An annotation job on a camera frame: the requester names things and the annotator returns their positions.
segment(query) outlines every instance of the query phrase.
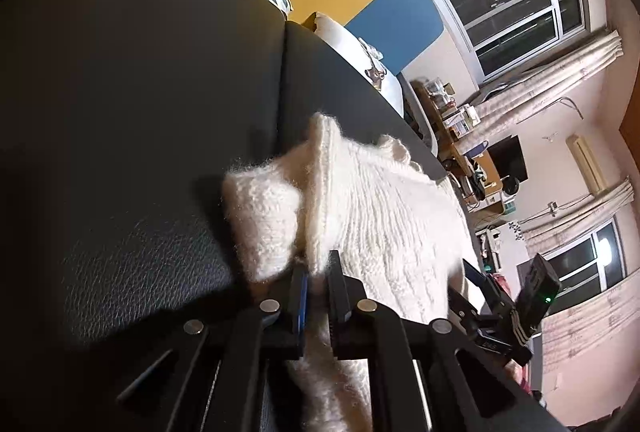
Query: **window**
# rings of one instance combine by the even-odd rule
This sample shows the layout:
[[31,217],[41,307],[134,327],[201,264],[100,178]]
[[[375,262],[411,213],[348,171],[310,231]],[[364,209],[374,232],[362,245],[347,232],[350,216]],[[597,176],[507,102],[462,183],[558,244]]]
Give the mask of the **window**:
[[[578,305],[616,285],[624,276],[624,265],[616,225],[607,222],[594,232],[545,255],[562,287],[548,314]],[[518,266],[524,279],[530,262]]]
[[434,0],[478,84],[584,30],[581,0]]

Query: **wooden desk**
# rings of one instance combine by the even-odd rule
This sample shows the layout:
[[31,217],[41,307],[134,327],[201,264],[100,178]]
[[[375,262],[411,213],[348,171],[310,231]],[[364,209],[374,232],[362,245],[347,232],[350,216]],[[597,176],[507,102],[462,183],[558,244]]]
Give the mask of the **wooden desk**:
[[[456,148],[455,142],[456,139],[452,135],[451,131],[444,125],[444,121],[442,119],[442,115],[438,108],[433,103],[429,93],[425,91],[422,87],[414,88],[416,96],[418,96],[418,100],[420,100],[420,104],[424,109],[425,113],[429,117],[430,120],[433,120],[438,127],[438,132],[440,133],[440,144],[438,148],[440,151],[438,152],[438,158],[440,161],[444,161],[447,158],[453,158],[456,160],[456,163],[459,165],[462,173],[470,177],[473,175],[473,170],[469,165],[469,161],[466,157],[458,151]],[[482,152],[482,154],[476,156],[474,158],[476,162],[484,169],[486,172],[486,181],[484,187],[484,193],[487,196],[495,194],[502,190],[502,180],[500,179],[500,174],[498,173],[494,160],[491,158],[487,151]],[[465,202],[469,205],[474,205],[478,201],[476,197],[471,195],[468,198],[465,198]]]
[[[482,152],[482,154],[476,156],[474,160],[484,169],[486,172],[486,183],[484,186],[484,193],[487,196],[495,194],[502,190],[502,180],[500,179],[500,174],[498,173],[494,160],[489,156],[487,151]],[[487,186],[491,183],[495,183],[494,186]]]
[[420,104],[424,109],[427,116],[433,120],[437,127],[438,131],[441,134],[441,140],[439,142],[438,148],[438,158],[440,161],[444,161],[445,159],[452,157],[456,160],[456,163],[462,169],[462,173],[469,177],[473,174],[471,167],[469,166],[466,158],[458,152],[458,149],[455,146],[455,141],[451,131],[444,125],[442,121],[442,115],[440,111],[436,108],[435,104],[431,100],[429,93],[425,91],[423,88],[414,88],[416,96],[418,96],[418,100],[420,100]]

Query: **window frame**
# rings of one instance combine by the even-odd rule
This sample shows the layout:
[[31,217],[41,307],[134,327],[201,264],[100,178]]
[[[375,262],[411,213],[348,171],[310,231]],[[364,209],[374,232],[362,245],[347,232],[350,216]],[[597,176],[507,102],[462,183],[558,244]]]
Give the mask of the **window frame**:
[[[449,33],[452,35],[457,48],[462,54],[463,60],[465,61],[465,64],[469,70],[469,73],[471,74],[474,82],[476,83],[476,86],[479,86],[479,87],[482,87],[486,83],[491,82],[492,80],[495,80],[499,76],[502,76],[503,74],[510,72],[514,68],[526,63],[528,60],[531,60],[541,55],[542,53],[549,51],[553,47],[559,46],[560,44],[566,44],[566,42],[569,39],[579,36],[581,33],[584,33],[586,31],[587,19],[586,19],[586,8],[584,7],[585,6],[584,0],[578,0],[578,5],[580,7],[580,16],[582,19],[581,24],[564,34],[562,33],[562,17],[560,12],[559,1],[550,0],[551,6],[548,6],[547,8],[542,9],[541,11],[528,16],[527,18],[500,31],[499,33],[488,38],[487,40],[482,41],[480,44],[474,47],[473,44],[471,43],[471,40],[469,39],[468,34],[466,33],[466,29],[463,26],[462,21],[459,19],[458,14],[455,12],[455,9],[453,8],[453,5],[450,2],[450,0],[433,0],[433,1],[436,5],[436,8],[440,12],[440,15]],[[476,54],[476,50],[491,43],[492,41],[495,41],[500,37],[503,37],[505,34],[517,29],[521,25],[524,25],[528,22],[531,22],[532,20],[535,20],[540,16],[547,14],[549,11],[553,12],[554,28],[556,31],[556,36],[552,40],[523,54],[519,58],[512,60],[511,62],[495,70],[494,72],[491,72],[488,75],[484,74],[484,71],[482,70],[482,66],[480,65],[480,60],[478,59],[478,56]]]
[[[607,286],[607,278],[606,278],[606,274],[604,271],[604,266],[598,261],[598,250],[597,247],[595,245],[596,240],[598,238],[597,233],[602,230],[603,228],[605,228],[606,226],[612,225],[613,227],[613,234],[616,237],[616,246],[618,247],[618,253],[620,254],[620,268],[622,269],[622,278],[626,278],[626,261],[625,261],[625,257],[623,254],[623,250],[622,250],[622,245],[620,242],[620,233],[618,231],[618,225],[616,223],[616,218],[613,217],[611,219],[609,219],[607,222],[604,222],[603,224],[599,225],[597,228],[595,228],[594,230],[592,230],[589,233],[586,233],[574,240],[572,240],[571,242],[569,242],[568,244],[553,250],[552,252],[549,253],[545,253],[543,255],[543,258],[545,260],[550,260],[552,258],[555,258],[558,255],[561,255],[564,252],[567,252],[568,250],[574,248],[575,246],[577,246],[578,244],[583,243],[585,240],[591,240],[591,249],[593,251],[593,256],[595,257],[594,260],[588,262],[587,264],[580,266],[580,268],[577,268],[575,270],[573,270],[570,274],[568,275],[564,275],[562,277],[559,278],[559,280],[562,282],[563,280],[572,277],[573,275],[580,273],[581,271],[587,269],[589,266],[592,266],[593,264],[597,265],[598,268],[598,278],[599,278],[599,282],[600,282],[600,293],[605,292],[607,289],[609,289],[609,286]],[[582,282],[580,282],[579,284],[572,286],[571,288],[569,288],[568,290],[561,292],[558,294],[558,296],[556,297],[556,300],[558,298],[560,298],[562,295],[566,295],[568,293],[570,293],[571,291],[574,291],[576,289],[578,289],[579,287],[583,286],[584,284],[586,284],[587,282],[590,282],[591,280],[593,280],[593,278],[589,278],[587,280],[584,280]]]

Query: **white knitted sweater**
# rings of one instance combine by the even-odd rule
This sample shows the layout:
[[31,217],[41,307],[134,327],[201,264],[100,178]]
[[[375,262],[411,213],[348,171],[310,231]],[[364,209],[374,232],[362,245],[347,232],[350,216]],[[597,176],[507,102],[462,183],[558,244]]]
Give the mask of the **white knitted sweater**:
[[[359,278],[369,298],[428,323],[447,317],[447,280],[463,291],[462,258],[476,260],[448,180],[429,179],[398,140],[360,145],[320,114],[306,143],[263,167],[229,173],[223,199],[256,298],[296,256],[319,294],[336,249],[344,273]],[[305,357],[291,371],[307,398],[307,430],[371,429],[366,361],[334,360],[326,313],[313,299]]]

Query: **blue component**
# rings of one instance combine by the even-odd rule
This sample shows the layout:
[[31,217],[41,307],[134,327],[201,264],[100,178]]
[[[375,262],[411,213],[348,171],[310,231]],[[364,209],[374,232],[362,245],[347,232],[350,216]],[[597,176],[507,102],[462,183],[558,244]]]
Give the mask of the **blue component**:
[[438,38],[444,26],[432,0],[373,0],[345,26],[379,50],[393,74]]
[[300,333],[305,330],[306,322],[306,291],[308,287],[309,277],[305,275],[302,279],[302,286],[300,287],[300,313],[298,313],[298,329]]

